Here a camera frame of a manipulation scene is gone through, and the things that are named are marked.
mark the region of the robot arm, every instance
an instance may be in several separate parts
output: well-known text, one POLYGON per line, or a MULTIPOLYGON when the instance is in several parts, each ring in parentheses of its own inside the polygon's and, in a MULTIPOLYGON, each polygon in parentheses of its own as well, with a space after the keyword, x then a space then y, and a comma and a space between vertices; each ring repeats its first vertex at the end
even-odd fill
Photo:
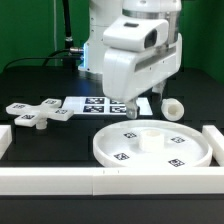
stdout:
POLYGON ((124 0, 123 15, 104 32, 103 91, 125 103, 131 119, 137 97, 180 68, 180 11, 180 0, 124 0))

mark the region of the white cross-shaped piece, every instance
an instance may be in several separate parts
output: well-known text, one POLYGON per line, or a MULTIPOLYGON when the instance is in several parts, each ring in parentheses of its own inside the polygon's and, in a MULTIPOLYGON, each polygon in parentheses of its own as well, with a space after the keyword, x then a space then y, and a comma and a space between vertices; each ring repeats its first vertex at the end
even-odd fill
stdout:
POLYGON ((73 114, 73 110, 65 110, 59 108, 61 100, 46 99, 38 106, 31 106, 22 103, 13 103, 6 107, 8 114, 20 115, 15 119, 16 125, 33 127, 39 130, 47 127, 47 119, 58 121, 67 121, 73 114))

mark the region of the white circular tray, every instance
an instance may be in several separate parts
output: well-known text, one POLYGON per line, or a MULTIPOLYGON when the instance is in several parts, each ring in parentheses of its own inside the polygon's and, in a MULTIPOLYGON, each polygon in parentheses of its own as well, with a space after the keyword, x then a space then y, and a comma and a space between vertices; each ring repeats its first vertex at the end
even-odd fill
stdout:
POLYGON ((157 120, 109 125, 95 135, 93 152, 105 167, 209 166, 212 159, 212 148, 200 132, 184 125, 157 120), (160 132, 164 136, 162 150, 142 150, 139 142, 141 132, 145 130, 160 132))

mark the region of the black table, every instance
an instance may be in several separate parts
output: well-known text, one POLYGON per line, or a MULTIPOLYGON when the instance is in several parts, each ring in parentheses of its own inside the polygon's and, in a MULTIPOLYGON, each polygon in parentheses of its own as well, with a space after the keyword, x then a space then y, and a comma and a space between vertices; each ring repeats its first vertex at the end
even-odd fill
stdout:
MULTIPOLYGON (((171 77, 163 98, 176 98, 185 107, 178 123, 201 131, 213 124, 224 133, 224 85, 195 69, 171 77)), ((13 102, 38 105, 47 98, 103 96, 100 81, 54 67, 14 67, 0 76, 0 125, 10 124, 13 142, 1 167, 98 167, 92 139, 101 128, 125 116, 73 116, 68 122, 49 121, 48 129, 16 127, 5 112, 13 102)), ((161 102, 148 91, 153 116, 161 119, 161 102)), ((122 196, 1 196, 0 223, 221 223, 224 195, 122 196)))

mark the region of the green wall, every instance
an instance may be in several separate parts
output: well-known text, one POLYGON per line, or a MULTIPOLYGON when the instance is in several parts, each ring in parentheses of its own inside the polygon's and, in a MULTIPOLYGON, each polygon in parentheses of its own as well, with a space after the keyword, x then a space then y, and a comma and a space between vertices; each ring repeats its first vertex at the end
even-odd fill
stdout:
MULTIPOLYGON (((88 0, 70 0, 76 46, 82 46, 88 38, 88 4, 88 0)), ((186 0, 182 4, 182 66, 202 69, 224 82, 224 1, 186 0)), ((47 56, 53 52, 53 19, 53 0, 1 0, 0 71, 11 60, 47 56)), ((57 0, 59 49, 64 46, 63 24, 62 1, 57 0)))
MULTIPOLYGON (((57 44, 64 48, 62 1, 57 1, 57 44)), ((0 1, 0 71, 4 65, 22 57, 45 57, 54 52, 53 0, 0 1)), ((70 0, 71 23, 76 46, 88 38, 88 0, 70 0)), ((43 61, 32 61, 40 65, 43 61)))
POLYGON ((183 2, 183 67, 199 68, 224 82, 224 1, 183 2))

